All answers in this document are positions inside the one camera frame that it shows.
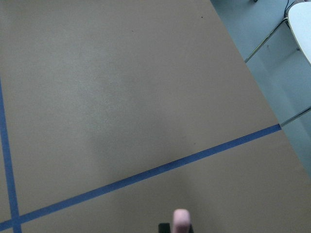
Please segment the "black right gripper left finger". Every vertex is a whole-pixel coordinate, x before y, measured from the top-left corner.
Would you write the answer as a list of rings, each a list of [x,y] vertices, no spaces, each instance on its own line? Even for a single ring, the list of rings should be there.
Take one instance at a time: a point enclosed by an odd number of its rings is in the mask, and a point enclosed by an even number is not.
[[[169,223],[159,223],[158,233],[171,233],[171,228]]]

